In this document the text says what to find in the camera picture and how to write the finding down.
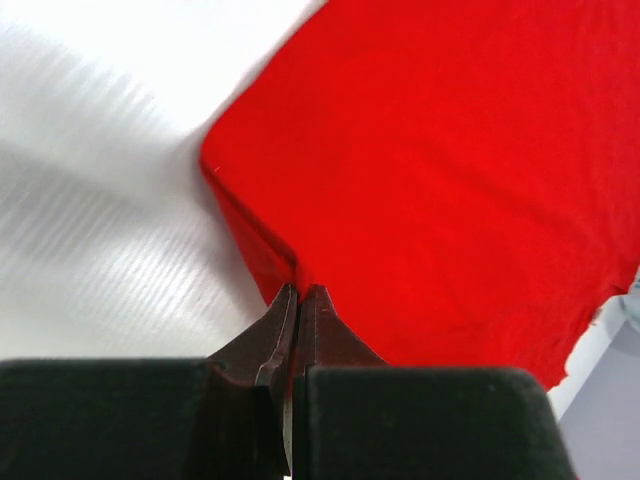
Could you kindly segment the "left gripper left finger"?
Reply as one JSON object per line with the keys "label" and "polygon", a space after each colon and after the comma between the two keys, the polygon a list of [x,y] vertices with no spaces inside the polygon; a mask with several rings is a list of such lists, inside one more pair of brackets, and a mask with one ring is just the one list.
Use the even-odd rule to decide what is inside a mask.
{"label": "left gripper left finger", "polygon": [[209,357],[1,365],[5,479],[280,479],[298,294]]}

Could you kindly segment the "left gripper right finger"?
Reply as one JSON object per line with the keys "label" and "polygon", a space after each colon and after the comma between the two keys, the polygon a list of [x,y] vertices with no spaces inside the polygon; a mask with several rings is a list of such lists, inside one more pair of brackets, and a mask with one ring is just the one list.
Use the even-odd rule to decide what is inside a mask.
{"label": "left gripper right finger", "polygon": [[398,368],[338,316],[322,286],[299,311],[297,479],[571,479],[544,389],[513,368]]}

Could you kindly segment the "red t shirt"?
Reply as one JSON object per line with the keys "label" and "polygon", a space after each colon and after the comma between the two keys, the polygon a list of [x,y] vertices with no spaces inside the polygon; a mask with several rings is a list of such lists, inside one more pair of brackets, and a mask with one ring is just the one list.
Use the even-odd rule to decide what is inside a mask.
{"label": "red t shirt", "polygon": [[639,266],[639,5],[330,1],[201,168],[266,301],[321,284],[392,364],[552,388]]}

